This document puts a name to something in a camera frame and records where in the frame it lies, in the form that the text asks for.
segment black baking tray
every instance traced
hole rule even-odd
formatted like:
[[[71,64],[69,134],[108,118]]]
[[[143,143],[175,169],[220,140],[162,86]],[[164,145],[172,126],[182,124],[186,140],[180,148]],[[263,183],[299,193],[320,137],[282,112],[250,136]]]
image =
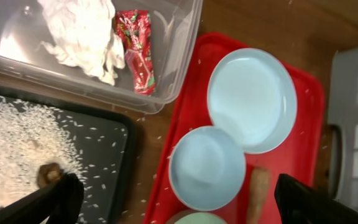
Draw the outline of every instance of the black baking tray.
[[[93,187],[85,192],[84,201],[86,202],[83,204],[81,213],[87,223],[101,223],[99,218],[104,218],[107,223],[116,223],[121,216],[121,208],[131,180],[135,158],[138,132],[134,122],[123,114],[4,86],[0,86],[0,96],[5,97],[4,100],[7,103],[20,99],[30,104],[59,108],[60,111],[57,111],[55,116],[60,114],[61,118],[58,122],[61,128],[67,124],[66,121],[61,123],[65,116],[73,117],[78,124],[86,127],[84,131],[78,130],[72,124],[64,127],[70,132],[70,138],[76,136],[76,149],[77,151],[83,150],[82,163],[95,165],[94,168],[88,169],[88,173],[83,174],[88,178],[85,187],[90,185]],[[90,127],[97,128],[97,131],[87,130]],[[100,138],[97,137],[100,136],[105,136],[102,141],[98,141]],[[101,178],[94,179],[92,178],[94,175],[100,175]],[[105,184],[106,190],[101,188],[101,184]]]

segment bowl rim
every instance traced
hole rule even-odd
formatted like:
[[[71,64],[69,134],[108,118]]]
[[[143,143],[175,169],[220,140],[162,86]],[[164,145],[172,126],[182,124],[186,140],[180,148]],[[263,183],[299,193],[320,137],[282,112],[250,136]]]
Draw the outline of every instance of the bowl rim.
[[[223,66],[223,62],[225,60],[227,60],[227,58],[232,57],[232,55],[238,54],[239,52],[241,52],[242,54],[248,54],[249,52],[257,52],[258,54],[262,54],[262,55],[267,56],[273,63],[276,64],[277,67],[279,67],[280,71],[285,74],[284,76],[279,76],[279,77],[280,77],[280,79],[283,78],[282,80],[288,83],[288,86],[290,87],[290,90],[288,90],[288,91],[290,91],[291,92],[290,94],[294,96],[294,107],[293,107],[294,111],[292,111],[294,116],[293,117],[289,116],[291,118],[290,121],[288,122],[290,128],[288,128],[288,130],[285,130],[285,138],[281,139],[280,141],[277,141],[277,143],[274,145],[274,147],[271,147],[270,149],[265,149],[265,150],[259,151],[259,152],[250,151],[250,150],[248,150],[248,148],[256,147],[256,146],[259,146],[259,145],[263,144],[266,141],[266,139],[268,139],[271,136],[271,133],[270,133],[269,136],[267,136],[267,138],[265,140],[263,140],[262,142],[260,142],[259,144],[255,145],[255,146],[251,146],[251,147],[246,146],[246,147],[244,147],[242,144],[238,143],[241,146],[242,150],[246,154],[263,154],[263,153],[266,153],[266,152],[270,152],[270,151],[274,150],[275,148],[277,148],[279,145],[281,145],[281,143],[283,143],[287,139],[287,137],[289,137],[289,135],[290,135],[290,133],[291,133],[291,131],[292,131],[294,125],[295,125],[297,112],[298,112],[298,98],[297,98],[297,95],[296,95],[295,84],[294,84],[294,82],[292,80],[292,77],[289,74],[288,70],[285,68],[284,64],[281,63],[281,61],[279,61],[272,54],[270,54],[270,53],[268,53],[268,52],[266,52],[264,50],[248,47],[248,48],[237,49],[237,50],[234,50],[234,51],[228,53],[215,66],[214,70],[212,71],[211,77],[209,78],[209,82],[208,82],[208,89],[207,89],[207,96],[206,96],[206,98],[207,98],[207,109],[208,109],[209,118],[211,119],[211,122],[212,122],[213,126],[215,126],[217,128],[220,128],[218,125],[216,125],[216,123],[214,122],[213,117],[211,116],[211,100],[210,100],[211,99],[211,84],[212,84],[214,78],[217,76],[217,70]]]
[[[212,209],[203,209],[203,208],[196,208],[196,207],[190,205],[189,203],[185,202],[182,198],[179,197],[179,193],[177,192],[177,190],[176,190],[174,184],[172,183],[172,160],[173,160],[173,158],[174,158],[175,153],[177,152],[177,149],[178,149],[178,146],[180,145],[180,143],[183,142],[184,139],[185,139],[187,136],[191,135],[191,133],[193,133],[193,132],[195,132],[195,131],[199,131],[200,129],[203,129],[203,128],[218,129],[218,130],[222,131],[224,134],[227,134],[227,135],[233,140],[233,142],[238,145],[238,143],[236,143],[236,141],[235,141],[227,132],[223,131],[222,129],[220,129],[220,128],[216,127],[216,126],[207,125],[207,126],[200,126],[200,127],[198,127],[198,128],[195,128],[195,129],[193,129],[193,130],[187,132],[184,136],[182,136],[182,137],[179,139],[179,141],[177,142],[177,144],[175,145],[175,147],[173,148],[173,151],[172,151],[172,153],[171,153],[171,155],[170,155],[169,164],[168,164],[168,179],[169,179],[169,184],[170,184],[170,186],[171,186],[171,188],[172,188],[173,193],[175,194],[176,198],[177,198],[181,203],[183,203],[184,205],[186,205],[188,208],[193,209],[193,210],[196,210],[196,211],[198,211],[198,212],[210,212],[210,211],[214,211],[214,210],[217,210],[217,209],[219,209],[219,208],[225,207],[228,203],[230,203],[230,202],[238,195],[238,193],[240,192],[242,186],[244,185],[244,181],[245,181],[245,179],[246,179],[246,174],[247,174],[247,160],[246,160],[246,157],[245,157],[243,151],[241,151],[241,154],[243,155],[243,158],[244,158],[244,163],[242,163],[242,164],[244,165],[244,168],[243,168],[244,174],[242,175],[243,178],[242,178],[242,181],[241,181],[241,185],[240,185],[240,187],[239,187],[237,193],[233,196],[233,198],[230,199],[230,200],[228,200],[224,205],[221,205],[221,206],[219,206],[219,207],[212,208]]]

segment snack wrapper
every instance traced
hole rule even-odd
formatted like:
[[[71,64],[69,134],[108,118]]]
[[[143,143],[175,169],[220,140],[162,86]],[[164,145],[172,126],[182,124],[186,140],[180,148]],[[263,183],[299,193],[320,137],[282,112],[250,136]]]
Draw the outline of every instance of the snack wrapper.
[[[126,49],[125,61],[134,76],[135,92],[145,95],[151,94],[155,89],[151,31],[148,11],[117,11],[116,32]]]

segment white cloth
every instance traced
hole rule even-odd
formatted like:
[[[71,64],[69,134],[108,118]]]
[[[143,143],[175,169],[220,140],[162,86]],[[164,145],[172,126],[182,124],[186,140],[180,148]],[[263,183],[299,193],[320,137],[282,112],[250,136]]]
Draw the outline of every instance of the white cloth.
[[[124,47],[111,23],[116,10],[111,0],[38,0],[56,43],[42,42],[63,65],[114,85],[114,67],[124,68]]]

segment brown wooden surface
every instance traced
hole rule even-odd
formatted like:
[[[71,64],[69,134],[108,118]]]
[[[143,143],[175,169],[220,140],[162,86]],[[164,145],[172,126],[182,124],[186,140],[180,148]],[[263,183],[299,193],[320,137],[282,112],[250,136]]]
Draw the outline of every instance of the brown wooden surface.
[[[212,31],[264,49],[280,60],[311,73],[321,81],[327,100],[334,54],[358,47],[358,27],[308,0],[204,0],[199,34]],[[31,91],[115,110],[134,121],[145,117],[145,121],[137,122],[144,130],[144,140],[123,208],[127,212],[122,214],[119,222],[141,223],[147,206],[141,200],[149,198],[174,104],[167,105],[159,114],[144,115],[2,75],[0,82],[22,89],[31,86]],[[327,189],[330,151],[331,132],[324,125],[315,188]]]

